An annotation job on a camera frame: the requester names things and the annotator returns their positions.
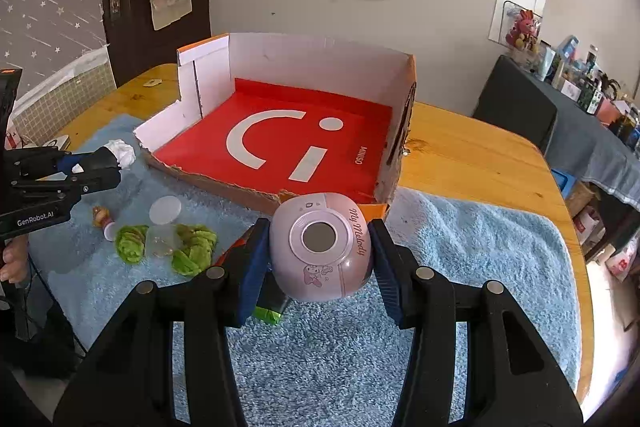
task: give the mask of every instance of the human hand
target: human hand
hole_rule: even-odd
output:
[[[12,284],[20,282],[28,273],[28,235],[14,237],[2,250],[4,266],[0,269],[0,281],[8,281]]]

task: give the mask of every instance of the star wallpaper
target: star wallpaper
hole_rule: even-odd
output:
[[[0,64],[22,68],[18,97],[105,44],[100,0],[0,0]]]

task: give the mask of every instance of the dark brown door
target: dark brown door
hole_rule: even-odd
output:
[[[157,66],[175,62],[179,47],[211,36],[209,0],[191,0],[193,11],[154,31],[149,0],[120,0],[120,16],[111,14],[110,0],[102,0],[104,29],[116,84]]]

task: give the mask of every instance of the camera lens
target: camera lens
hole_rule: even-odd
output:
[[[315,253],[329,250],[335,244],[335,239],[334,227],[322,221],[311,223],[302,233],[302,242]]]

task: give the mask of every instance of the white letter logo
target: white letter logo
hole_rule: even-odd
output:
[[[249,130],[249,127],[263,120],[269,120],[270,118],[296,118],[297,120],[301,120],[305,115],[305,111],[290,109],[272,109],[252,114],[240,121],[229,131],[229,134],[226,136],[226,150],[241,164],[251,167],[252,169],[259,169],[264,165],[266,160],[251,154],[242,143],[244,133]],[[327,131],[338,131],[342,129],[343,123],[339,118],[323,118],[319,126]],[[313,145],[309,147],[300,162],[298,162],[296,168],[293,169],[289,179],[296,182],[308,182],[314,172],[316,172],[326,152],[327,149],[321,147],[315,147]]]

